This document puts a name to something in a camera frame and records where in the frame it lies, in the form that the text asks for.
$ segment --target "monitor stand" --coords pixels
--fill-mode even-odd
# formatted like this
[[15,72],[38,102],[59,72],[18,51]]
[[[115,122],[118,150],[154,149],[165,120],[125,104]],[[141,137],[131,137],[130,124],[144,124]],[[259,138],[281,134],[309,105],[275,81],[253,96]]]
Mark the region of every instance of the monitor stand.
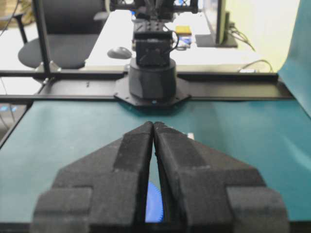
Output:
[[235,38],[228,34],[222,44],[216,44],[211,34],[195,35],[196,44],[199,48],[237,48],[238,43]]

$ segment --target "computer mouse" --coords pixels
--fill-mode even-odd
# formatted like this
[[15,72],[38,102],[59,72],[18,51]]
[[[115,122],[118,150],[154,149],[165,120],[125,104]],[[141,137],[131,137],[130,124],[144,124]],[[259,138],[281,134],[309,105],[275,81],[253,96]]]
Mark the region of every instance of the computer mouse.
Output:
[[116,47],[108,51],[108,57],[115,59],[130,59],[132,53],[130,50],[124,47]]

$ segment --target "black mounting plate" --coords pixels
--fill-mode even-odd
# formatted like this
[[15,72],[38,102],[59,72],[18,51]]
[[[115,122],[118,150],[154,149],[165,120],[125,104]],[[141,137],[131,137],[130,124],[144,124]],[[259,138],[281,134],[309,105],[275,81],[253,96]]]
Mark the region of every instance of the black mounting plate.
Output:
[[130,93],[129,77],[116,80],[114,97],[136,107],[170,107],[191,97],[189,82],[176,78],[176,94],[169,100],[144,100]]

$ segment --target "white wall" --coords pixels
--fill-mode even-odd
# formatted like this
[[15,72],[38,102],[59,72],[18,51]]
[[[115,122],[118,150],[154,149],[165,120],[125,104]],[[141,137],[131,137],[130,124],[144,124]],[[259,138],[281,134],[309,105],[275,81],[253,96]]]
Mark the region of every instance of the white wall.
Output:
[[275,71],[284,64],[300,0],[227,0],[231,20]]

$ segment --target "office chair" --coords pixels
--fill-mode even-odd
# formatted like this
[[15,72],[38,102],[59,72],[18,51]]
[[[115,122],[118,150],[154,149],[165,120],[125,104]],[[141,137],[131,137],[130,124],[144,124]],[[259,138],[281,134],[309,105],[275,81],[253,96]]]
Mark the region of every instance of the office chair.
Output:
[[[84,67],[108,18],[104,5],[103,0],[43,0],[51,60],[59,67]],[[39,39],[25,43],[18,58],[28,67],[38,67]]]

